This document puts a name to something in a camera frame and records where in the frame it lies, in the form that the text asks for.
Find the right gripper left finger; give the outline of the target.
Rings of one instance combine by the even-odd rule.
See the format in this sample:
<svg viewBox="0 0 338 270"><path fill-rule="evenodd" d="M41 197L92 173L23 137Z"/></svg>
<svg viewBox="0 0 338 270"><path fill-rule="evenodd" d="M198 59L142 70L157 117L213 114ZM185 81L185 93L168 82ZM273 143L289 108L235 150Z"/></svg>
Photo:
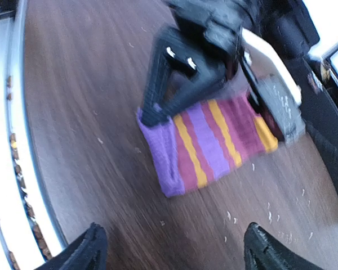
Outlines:
<svg viewBox="0 0 338 270"><path fill-rule="evenodd" d="M64 251L38 269L105 269L107 248L108 240L104 228L91 223Z"/></svg>

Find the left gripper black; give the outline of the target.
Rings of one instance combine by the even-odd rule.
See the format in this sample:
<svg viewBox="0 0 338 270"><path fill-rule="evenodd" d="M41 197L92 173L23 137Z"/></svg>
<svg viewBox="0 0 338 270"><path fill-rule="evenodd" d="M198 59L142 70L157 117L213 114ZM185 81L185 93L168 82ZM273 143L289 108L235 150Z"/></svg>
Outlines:
<svg viewBox="0 0 338 270"><path fill-rule="evenodd" d="M259 20L259 1L165 1L180 31L216 56L235 56L242 29ZM153 43L141 122L155 126L212 96L225 83L225 64L179 30L162 28Z"/></svg>

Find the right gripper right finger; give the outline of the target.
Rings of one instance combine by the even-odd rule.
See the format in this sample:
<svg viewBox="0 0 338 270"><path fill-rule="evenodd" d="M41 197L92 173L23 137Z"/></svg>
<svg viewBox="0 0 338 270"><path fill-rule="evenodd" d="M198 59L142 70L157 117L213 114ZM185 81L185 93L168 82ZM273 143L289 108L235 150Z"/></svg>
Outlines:
<svg viewBox="0 0 338 270"><path fill-rule="evenodd" d="M244 233L244 263L245 269L321 269L285 247L255 222Z"/></svg>

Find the purple orange striped sock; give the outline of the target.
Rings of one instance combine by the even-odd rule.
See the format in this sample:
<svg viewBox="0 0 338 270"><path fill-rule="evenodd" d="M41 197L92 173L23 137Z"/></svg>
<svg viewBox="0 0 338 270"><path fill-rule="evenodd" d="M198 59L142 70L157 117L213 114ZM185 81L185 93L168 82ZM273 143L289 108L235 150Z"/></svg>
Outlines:
<svg viewBox="0 0 338 270"><path fill-rule="evenodd" d="M202 188L262 152L262 117L246 98L200 102L154 127L139 123L166 197Z"/></svg>

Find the maroon orange-toed sock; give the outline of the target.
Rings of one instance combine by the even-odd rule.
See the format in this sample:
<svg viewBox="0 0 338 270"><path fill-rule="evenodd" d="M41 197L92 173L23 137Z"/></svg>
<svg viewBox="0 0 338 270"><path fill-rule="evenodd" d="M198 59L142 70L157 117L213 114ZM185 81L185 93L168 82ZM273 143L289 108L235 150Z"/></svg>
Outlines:
<svg viewBox="0 0 338 270"><path fill-rule="evenodd" d="M245 94L228 100L228 106L230 119L248 158L278 148L278 139L263 117L254 112Z"/></svg>

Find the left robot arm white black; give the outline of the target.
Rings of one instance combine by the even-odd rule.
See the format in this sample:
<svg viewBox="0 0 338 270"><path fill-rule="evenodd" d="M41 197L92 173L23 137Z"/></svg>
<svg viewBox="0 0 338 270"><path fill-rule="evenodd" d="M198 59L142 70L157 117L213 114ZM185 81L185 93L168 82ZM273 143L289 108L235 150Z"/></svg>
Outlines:
<svg viewBox="0 0 338 270"><path fill-rule="evenodd" d="M338 127L338 108L328 92L315 95L310 80L324 77L308 56L319 34L302 1L167 1L177 23L158 34L139 111L148 128L169 123L217 94L237 72L241 33L248 27L278 52L304 89L301 111L309 128Z"/></svg>

